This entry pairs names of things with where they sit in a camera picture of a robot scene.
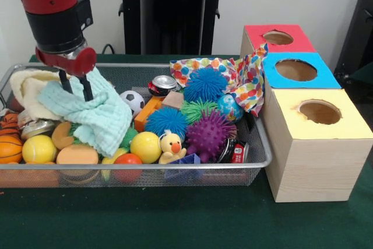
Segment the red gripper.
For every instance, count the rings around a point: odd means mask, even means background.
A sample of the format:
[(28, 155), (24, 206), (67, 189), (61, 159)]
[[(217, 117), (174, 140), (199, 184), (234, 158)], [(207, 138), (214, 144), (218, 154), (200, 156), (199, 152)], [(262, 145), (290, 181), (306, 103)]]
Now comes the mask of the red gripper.
[(72, 94), (71, 84), (67, 78), (66, 73), (77, 76), (80, 84), (83, 86), (83, 95), (86, 101), (93, 100), (92, 89), (90, 82), (85, 76), (93, 70), (97, 62), (97, 54), (91, 47), (79, 47), (76, 50), (63, 53), (52, 54), (41, 51), (36, 47), (36, 57), (43, 64), (58, 68), (59, 79), (62, 88)]

